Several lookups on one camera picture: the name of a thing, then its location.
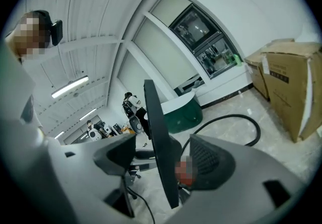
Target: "black headphones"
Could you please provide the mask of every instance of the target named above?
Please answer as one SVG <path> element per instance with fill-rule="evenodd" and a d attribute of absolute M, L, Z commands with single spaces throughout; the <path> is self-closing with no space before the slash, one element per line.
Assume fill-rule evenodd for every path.
<path fill-rule="evenodd" d="M 45 19 L 46 29 L 50 31 L 52 45 L 57 46 L 62 40 L 62 20 L 57 20 L 55 23 L 51 22 L 50 15 L 45 10 L 36 10 L 34 13 L 42 15 Z"/>

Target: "floor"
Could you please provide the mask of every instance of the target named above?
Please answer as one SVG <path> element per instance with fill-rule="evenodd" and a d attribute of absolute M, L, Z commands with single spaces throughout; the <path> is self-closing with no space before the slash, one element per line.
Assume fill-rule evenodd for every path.
<path fill-rule="evenodd" d="M 174 134 L 181 145 L 187 141 L 189 134 L 209 120 L 227 114 L 244 114 L 255 119 L 261 127 L 262 135 L 254 146 L 276 158 L 280 163 L 295 173 L 308 184 L 320 163 L 322 138 L 315 132 L 305 141 L 293 143 L 288 132 L 283 128 L 270 104 L 254 88 L 227 101 L 203 110 L 203 121 L 196 127 Z M 219 120 L 201 130 L 199 134 L 217 137 L 227 141 L 246 144 L 256 135 L 254 126 L 244 119 L 229 118 Z M 137 137 L 137 148 L 146 142 L 144 134 Z M 149 141 L 145 148 L 152 149 Z M 180 207 L 171 209 L 164 194 L 157 169 L 140 173 L 132 189 L 148 202 L 157 224 L 164 223 Z M 135 219 L 140 223 L 150 224 L 152 219 L 144 202 L 130 198 L 135 212 Z"/>

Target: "white ceiling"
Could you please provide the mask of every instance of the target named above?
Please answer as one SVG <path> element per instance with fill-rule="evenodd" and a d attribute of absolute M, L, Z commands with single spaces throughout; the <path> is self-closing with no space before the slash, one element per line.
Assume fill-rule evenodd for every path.
<path fill-rule="evenodd" d="M 124 19 L 133 14 L 136 1 L 18 2 L 8 20 L 7 31 L 14 28 L 22 14 L 32 10 L 47 10 L 53 22 L 56 19 L 63 21 L 60 45 L 47 49 L 46 54 L 36 60 L 24 62 L 26 71 L 36 83 L 34 106 L 47 134 L 55 136 L 61 131 L 68 131 L 91 109 L 106 106 L 111 69 L 124 33 L 122 26 Z M 83 87 L 77 87 L 57 99 L 51 97 L 51 93 L 68 82 L 86 75 L 89 82 Z M 73 96 L 75 92 L 78 93 L 76 98 Z"/>

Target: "tiled floor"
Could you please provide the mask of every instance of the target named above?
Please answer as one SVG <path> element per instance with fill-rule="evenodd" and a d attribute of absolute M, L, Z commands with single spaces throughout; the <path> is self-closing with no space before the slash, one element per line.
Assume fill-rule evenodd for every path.
<path fill-rule="evenodd" d="M 276 158 L 304 183 L 309 183 L 320 163 L 322 138 L 315 132 L 305 141 L 293 143 L 283 128 L 270 104 L 253 88 L 236 97 L 203 110 L 203 121 L 190 130 L 174 134 L 182 145 L 201 125 L 216 117 L 227 114 L 244 114 L 255 119 L 262 131 L 260 141 L 254 146 Z M 247 120 L 229 118 L 214 122 L 201 130 L 199 134 L 217 137 L 227 141 L 246 144 L 256 135 L 255 127 Z M 146 139 L 143 134 L 137 137 L 137 148 L 141 148 Z M 151 142 L 145 148 L 152 149 Z M 157 224 L 164 223 L 180 207 L 170 209 L 157 169 L 141 172 L 132 189 L 143 196 L 153 212 Z M 140 223 L 152 223 L 144 202 L 138 198 L 131 203 Z"/>

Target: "wire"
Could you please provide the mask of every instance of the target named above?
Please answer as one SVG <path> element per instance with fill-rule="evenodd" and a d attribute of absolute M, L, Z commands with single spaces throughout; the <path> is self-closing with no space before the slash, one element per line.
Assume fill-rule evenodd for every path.
<path fill-rule="evenodd" d="M 260 140 L 261 138 L 261 128 L 260 126 L 258 125 L 258 123 L 250 118 L 249 116 L 246 116 L 246 115 L 241 115 L 241 114 L 231 114 L 231 115 L 225 115 L 225 116 L 221 116 L 221 117 L 217 117 L 215 119 L 212 119 L 210 121 L 208 121 L 207 123 L 205 123 L 204 125 L 202 125 L 201 127 L 199 127 L 197 129 L 197 131 L 194 132 L 194 134 L 197 134 L 201 129 L 203 129 L 204 127 L 206 127 L 207 125 L 211 124 L 212 122 L 215 122 L 217 120 L 220 120 L 220 119 L 224 119 L 224 118 L 228 118 L 228 117 L 240 117 L 240 118 L 245 118 L 247 120 L 249 120 L 251 123 L 253 123 L 253 125 L 255 126 L 256 128 L 256 137 L 253 141 L 245 144 L 245 146 L 254 146 L 255 144 L 257 144 L 257 142 Z M 185 143 L 185 145 L 183 146 L 182 148 L 182 152 L 181 152 L 181 155 L 183 154 L 183 152 L 185 151 L 185 148 L 187 147 L 188 143 L 190 142 L 190 138 L 188 139 L 188 141 Z"/>
<path fill-rule="evenodd" d="M 135 193 L 135 192 L 134 192 L 131 188 L 129 188 L 128 186 L 127 186 L 126 188 L 127 188 L 128 190 L 130 190 L 133 194 L 135 194 L 135 195 L 137 195 L 138 197 L 140 197 L 140 198 L 144 201 L 144 203 L 145 203 L 146 207 L 147 207 L 147 208 L 148 208 L 148 210 L 150 211 L 151 217 L 152 217 L 152 219 L 153 219 L 153 224 L 155 224 L 155 220 L 154 220 L 154 217 L 153 217 L 152 211 L 151 211 L 151 209 L 150 209 L 149 205 L 147 204 L 147 202 L 145 201 L 145 199 L 144 199 L 141 195 L 139 195 L 139 194 Z"/>

